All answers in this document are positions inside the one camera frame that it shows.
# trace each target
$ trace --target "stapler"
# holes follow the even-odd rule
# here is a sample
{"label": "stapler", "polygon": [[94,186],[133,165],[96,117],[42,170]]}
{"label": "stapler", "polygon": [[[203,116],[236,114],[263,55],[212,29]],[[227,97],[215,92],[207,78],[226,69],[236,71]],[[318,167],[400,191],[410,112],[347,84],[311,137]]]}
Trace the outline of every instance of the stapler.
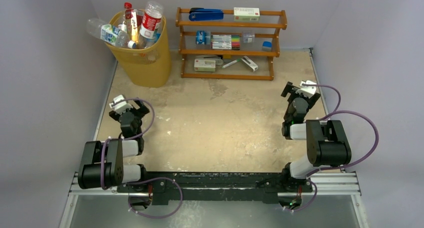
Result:
{"label": "stapler", "polygon": [[191,8],[188,19],[190,21],[206,21],[224,19],[224,13],[221,9]]}

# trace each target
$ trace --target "wooden shelf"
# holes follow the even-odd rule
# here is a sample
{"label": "wooden shelf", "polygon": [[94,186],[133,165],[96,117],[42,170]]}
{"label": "wooden shelf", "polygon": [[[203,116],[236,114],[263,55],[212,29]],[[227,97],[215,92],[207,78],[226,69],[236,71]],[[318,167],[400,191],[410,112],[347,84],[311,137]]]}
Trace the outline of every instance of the wooden shelf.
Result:
{"label": "wooden shelf", "polygon": [[[213,79],[249,79],[249,80],[273,80],[274,79],[274,70],[273,70],[273,58],[280,56],[280,44],[279,44],[279,34],[280,29],[285,30],[287,28],[287,17],[286,12],[282,11],[260,11],[261,19],[264,16],[275,16],[278,17],[276,23],[270,22],[231,22],[225,20],[218,21],[188,21],[182,19],[182,14],[188,14],[190,9],[181,9],[177,8],[175,25],[179,27],[179,52],[182,54],[182,67],[181,67],[181,77],[182,78],[213,78]],[[233,15],[233,10],[223,10],[224,16]],[[273,34],[255,34],[256,38],[267,38],[272,39],[272,51],[255,51],[255,50],[212,50],[212,49],[188,49],[186,48],[186,36],[195,36],[196,32],[186,32],[184,31],[184,26],[210,26],[210,27],[239,27],[239,28],[264,28],[264,29],[275,29]],[[212,32],[213,34],[238,34],[241,33],[223,33],[223,32]],[[228,74],[211,74],[211,73],[186,73],[186,59],[187,55],[240,55],[240,56],[263,56],[268,58],[268,69],[269,76],[259,76],[259,75],[228,75]]]}

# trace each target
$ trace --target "yellow trash bin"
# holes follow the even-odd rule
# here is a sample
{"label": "yellow trash bin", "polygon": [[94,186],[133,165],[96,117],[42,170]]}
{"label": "yellow trash bin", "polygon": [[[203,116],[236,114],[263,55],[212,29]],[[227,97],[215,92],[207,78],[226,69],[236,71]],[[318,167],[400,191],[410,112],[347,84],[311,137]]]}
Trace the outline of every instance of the yellow trash bin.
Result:
{"label": "yellow trash bin", "polygon": [[[109,22],[118,26],[122,13]],[[131,81],[139,86],[157,88],[170,76],[171,55],[168,46],[167,21],[162,17],[162,33],[157,42],[147,49],[123,49],[106,43]]]}

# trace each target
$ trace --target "gray wall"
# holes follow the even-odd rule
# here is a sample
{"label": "gray wall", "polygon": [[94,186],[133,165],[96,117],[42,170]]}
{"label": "gray wall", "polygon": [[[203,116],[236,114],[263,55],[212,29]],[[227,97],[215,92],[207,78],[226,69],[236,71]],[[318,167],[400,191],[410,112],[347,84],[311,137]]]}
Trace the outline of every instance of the gray wall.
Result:
{"label": "gray wall", "polygon": [[57,227],[113,58],[90,0],[0,0],[0,227]]}
{"label": "gray wall", "polygon": [[[342,0],[314,50],[321,83],[340,89],[340,108],[379,128],[377,151],[355,168],[372,227],[424,223],[423,12],[423,0]],[[325,95],[333,108],[336,95]],[[371,147],[372,130],[337,118],[356,160]]]}
{"label": "gray wall", "polygon": [[[149,0],[92,0],[99,17],[109,21],[124,8],[124,2],[131,2],[134,8],[144,9]],[[313,47],[330,20],[340,0],[154,0],[165,7],[168,20],[169,46],[176,49],[179,29],[175,27],[177,7],[202,7],[209,9],[233,9],[254,7],[262,10],[286,10],[288,26],[281,32],[282,48]]]}

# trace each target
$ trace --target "floor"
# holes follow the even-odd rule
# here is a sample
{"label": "floor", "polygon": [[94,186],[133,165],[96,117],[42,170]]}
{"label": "floor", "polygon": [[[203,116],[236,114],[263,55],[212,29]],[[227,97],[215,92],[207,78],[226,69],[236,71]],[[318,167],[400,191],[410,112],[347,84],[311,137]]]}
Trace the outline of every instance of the floor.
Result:
{"label": "floor", "polygon": [[[287,81],[316,79],[308,52],[282,52],[274,59],[273,81],[182,79],[181,57],[177,52],[171,57],[172,72],[161,88],[136,86],[122,68],[116,70],[108,101],[119,94],[140,97],[156,112],[143,154],[125,158],[125,164],[142,163],[148,171],[279,172],[306,153],[305,141],[281,134],[288,103],[280,94]],[[257,64],[267,68],[265,58]],[[107,106],[98,140],[121,132],[109,111]],[[324,114],[319,100],[306,118]],[[148,114],[143,127],[150,119]]]}

